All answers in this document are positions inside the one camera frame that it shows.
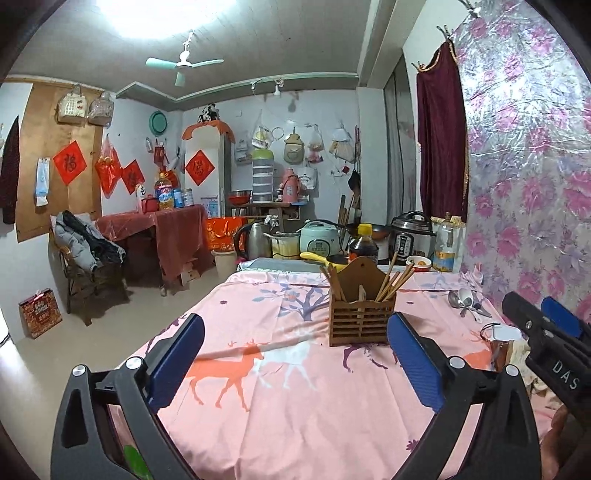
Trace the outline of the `right hand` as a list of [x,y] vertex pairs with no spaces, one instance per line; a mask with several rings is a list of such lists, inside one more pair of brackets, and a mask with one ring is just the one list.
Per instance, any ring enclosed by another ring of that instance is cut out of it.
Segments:
[[565,405],[554,414],[550,430],[544,436],[540,449],[542,479],[555,479],[575,449],[580,437],[580,427]]

